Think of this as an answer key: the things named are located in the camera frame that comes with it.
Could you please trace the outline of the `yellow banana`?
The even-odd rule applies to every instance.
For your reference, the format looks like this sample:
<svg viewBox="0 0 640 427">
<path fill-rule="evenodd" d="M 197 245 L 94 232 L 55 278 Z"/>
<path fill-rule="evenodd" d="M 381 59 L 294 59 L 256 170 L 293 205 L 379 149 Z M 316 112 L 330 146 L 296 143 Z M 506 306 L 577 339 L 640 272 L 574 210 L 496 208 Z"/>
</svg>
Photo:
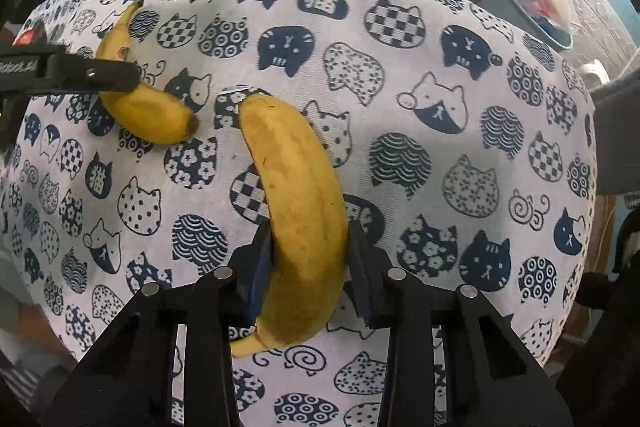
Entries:
<svg viewBox="0 0 640 427">
<path fill-rule="evenodd" d="M 245 144 L 266 193 L 273 265 L 262 309 L 233 358 L 287 348 L 329 321 L 347 275 L 344 198 L 328 153 L 299 111 L 270 95 L 239 107 Z"/>
<path fill-rule="evenodd" d="M 142 0 L 132 2 L 96 49 L 97 60 L 130 65 L 127 61 L 131 38 L 128 25 Z M 150 87 L 137 77 L 130 92 L 101 91 L 100 99 L 125 130 L 153 144 L 171 145 L 194 137 L 200 120 L 192 109 L 175 96 Z"/>
</svg>

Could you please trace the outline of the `cat pattern tablecloth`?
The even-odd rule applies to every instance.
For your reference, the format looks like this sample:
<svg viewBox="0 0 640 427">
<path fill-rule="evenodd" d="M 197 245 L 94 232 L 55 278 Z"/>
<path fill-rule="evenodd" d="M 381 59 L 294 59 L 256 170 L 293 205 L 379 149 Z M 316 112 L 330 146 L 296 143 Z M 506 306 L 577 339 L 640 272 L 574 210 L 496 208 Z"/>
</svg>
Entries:
<svg viewBox="0 0 640 427">
<path fill-rule="evenodd" d="M 47 0 L 21 33 L 96 60 L 135 1 Z M 329 155 L 347 275 L 314 337 L 231 355 L 237 426 L 572 423 L 544 362 L 597 168 L 564 58 L 466 0 L 142 1 L 127 61 L 194 137 L 137 138 L 100 92 L 40 95 L 1 167 L 2 245 L 76 366 L 144 285 L 190 285 L 270 224 L 239 120 L 263 94 Z"/>
</svg>

